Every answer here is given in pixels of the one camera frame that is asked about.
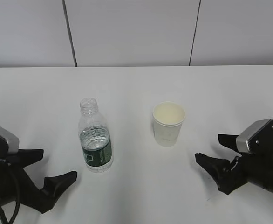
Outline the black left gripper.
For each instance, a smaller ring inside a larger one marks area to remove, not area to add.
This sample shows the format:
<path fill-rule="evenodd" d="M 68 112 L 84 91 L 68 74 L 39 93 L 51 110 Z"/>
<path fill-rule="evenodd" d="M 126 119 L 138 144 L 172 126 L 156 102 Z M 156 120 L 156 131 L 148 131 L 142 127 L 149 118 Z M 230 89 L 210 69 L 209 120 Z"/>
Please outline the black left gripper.
<path fill-rule="evenodd" d="M 20 204 L 45 213 L 76 182 L 77 172 L 70 171 L 45 177 L 43 188 L 38 189 L 24 168 L 42 160 L 43 154 L 43 149 L 19 149 L 17 153 L 0 160 L 0 205 L 19 199 Z"/>

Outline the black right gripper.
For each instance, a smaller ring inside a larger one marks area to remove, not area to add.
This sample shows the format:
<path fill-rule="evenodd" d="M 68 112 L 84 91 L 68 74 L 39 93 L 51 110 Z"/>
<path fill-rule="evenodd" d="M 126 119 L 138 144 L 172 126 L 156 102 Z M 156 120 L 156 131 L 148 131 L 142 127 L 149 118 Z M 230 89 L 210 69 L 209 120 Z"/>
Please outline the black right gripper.
<path fill-rule="evenodd" d="M 219 144 L 240 154 L 238 135 L 218 134 Z M 242 155 L 233 161 L 195 153 L 195 161 L 216 182 L 219 191 L 229 195 L 246 183 L 273 193 L 273 151 L 263 155 Z"/>

